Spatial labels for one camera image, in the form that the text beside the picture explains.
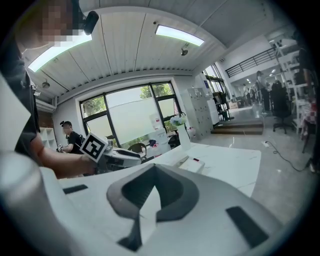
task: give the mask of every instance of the gray floor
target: gray floor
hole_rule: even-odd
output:
[[[259,105],[254,105],[252,109],[233,110],[230,115],[235,117],[234,120],[239,121],[263,118]],[[294,170],[288,162],[273,153],[274,149],[271,146],[265,147],[262,141],[271,142],[284,158],[292,162],[293,166],[297,169],[303,169],[311,156],[314,137],[310,137],[309,145],[305,153],[302,154],[304,142],[295,131],[287,129],[287,134],[285,134],[282,128],[278,128],[273,132],[273,124],[277,120],[273,116],[267,116],[263,119],[262,135],[212,134],[197,142],[220,147],[261,151],[260,169],[252,198],[285,224],[298,214],[310,193],[314,191],[318,175],[311,173],[308,168],[301,172]]]

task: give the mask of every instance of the white desk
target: white desk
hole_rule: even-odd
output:
[[[145,164],[174,166],[186,156],[205,163],[201,174],[224,181],[251,197],[259,173],[260,151],[191,143],[186,152],[178,146]]]

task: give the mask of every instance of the window frame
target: window frame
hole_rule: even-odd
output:
[[[172,91],[172,94],[171,95],[165,95],[165,96],[156,97],[156,94],[154,92],[153,86],[163,85],[163,84],[169,84],[169,86],[171,88],[171,91]],[[174,89],[171,81],[163,81],[163,82],[155,82],[155,83],[149,82],[149,83],[145,83],[145,84],[139,84],[139,85],[129,86],[129,87],[125,87],[125,88],[115,89],[115,90],[111,90],[111,91],[108,91],[108,92],[100,93],[100,94],[95,95],[93,97],[90,97],[90,98],[87,98],[85,100],[79,101],[81,119],[82,119],[82,124],[83,124],[83,128],[84,128],[85,134],[86,135],[89,134],[87,122],[92,121],[92,120],[97,119],[97,118],[100,118],[100,117],[103,117],[103,116],[106,116],[106,118],[108,120],[108,123],[110,125],[112,136],[114,137],[118,147],[121,148],[121,145],[119,143],[118,136],[117,136],[114,124],[113,124],[112,119],[111,119],[110,110],[109,110],[109,106],[108,106],[108,102],[107,102],[107,95],[110,95],[110,94],[113,94],[113,93],[117,93],[117,92],[121,92],[121,91],[125,91],[125,90],[129,90],[129,89],[133,89],[133,88],[145,87],[145,86],[149,87],[149,90],[151,92],[151,97],[153,98],[153,100],[155,102],[157,111],[158,111],[160,119],[161,119],[162,126],[163,126],[165,132],[168,133],[168,131],[166,129],[165,122],[170,120],[175,115],[163,117],[159,102],[160,101],[164,101],[164,100],[173,99],[174,103],[175,103],[175,105],[177,107],[178,112],[181,113],[180,104],[179,104],[175,89]],[[87,101],[89,101],[89,100],[92,100],[92,99],[95,99],[95,98],[98,98],[98,97],[101,97],[101,96],[103,96],[106,110],[104,110],[102,112],[99,112],[99,113],[92,114],[92,115],[87,116],[87,117],[83,117],[82,104],[87,102]]]

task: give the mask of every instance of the railing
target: railing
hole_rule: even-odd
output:
[[[243,71],[246,71],[246,70],[251,69],[255,66],[258,66],[262,63],[271,61],[276,58],[275,50],[276,50],[276,48],[271,48],[271,49],[265,50],[257,55],[254,55],[251,58],[248,58],[248,59],[240,62],[237,65],[234,65],[234,66],[228,68],[225,72],[228,74],[228,76],[230,78],[230,77],[233,77]]]

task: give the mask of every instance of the light fixture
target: light fixture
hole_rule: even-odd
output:
[[[162,26],[162,25],[159,25],[156,28],[155,34],[159,35],[159,36],[166,36],[166,37],[170,37],[170,38],[180,39],[180,40],[189,42],[191,44],[194,44],[196,46],[200,46],[204,42],[202,39],[200,39],[192,34],[183,32],[183,31],[175,29],[175,28]]]
[[[86,35],[82,33],[80,35],[73,35],[72,40],[59,42],[59,45],[52,46],[44,53],[42,53],[39,57],[37,57],[29,66],[28,68],[31,69],[33,72],[36,72],[40,69],[44,64],[48,61],[52,60],[54,57],[58,56],[59,54],[69,50],[72,47],[80,45],[82,43],[88,42],[92,40],[91,35]]]

